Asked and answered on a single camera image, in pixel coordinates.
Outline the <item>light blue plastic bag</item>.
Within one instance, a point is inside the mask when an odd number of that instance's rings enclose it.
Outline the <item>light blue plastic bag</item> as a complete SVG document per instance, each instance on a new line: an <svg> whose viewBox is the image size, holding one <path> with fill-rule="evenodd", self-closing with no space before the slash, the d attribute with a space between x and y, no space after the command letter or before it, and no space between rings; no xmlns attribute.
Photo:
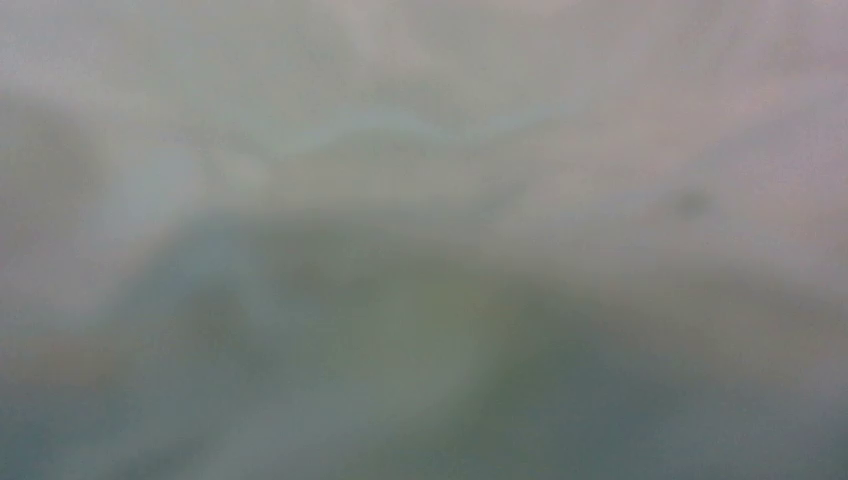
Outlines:
<svg viewBox="0 0 848 480"><path fill-rule="evenodd" d="M5 479L843 479L843 1L5 1Z"/></svg>

